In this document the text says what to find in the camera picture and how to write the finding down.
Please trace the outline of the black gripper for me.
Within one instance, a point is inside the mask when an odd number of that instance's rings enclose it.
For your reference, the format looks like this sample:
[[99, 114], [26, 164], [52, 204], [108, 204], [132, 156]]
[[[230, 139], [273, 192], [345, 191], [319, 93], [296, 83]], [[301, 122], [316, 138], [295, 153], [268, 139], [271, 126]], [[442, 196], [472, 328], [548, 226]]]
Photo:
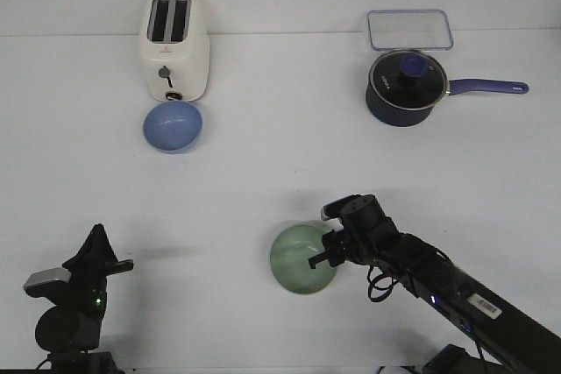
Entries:
[[345, 261], [373, 265], [382, 251], [400, 237], [394, 222], [373, 194], [360, 195], [347, 203], [338, 220], [342, 229], [322, 236], [324, 251], [308, 259], [311, 269], [316, 269], [322, 262], [327, 262], [332, 268]]
[[104, 317], [107, 308], [107, 278], [131, 271], [132, 259], [117, 260], [106, 230], [101, 223], [93, 226], [77, 258], [62, 264], [71, 274], [64, 303], [88, 317]]

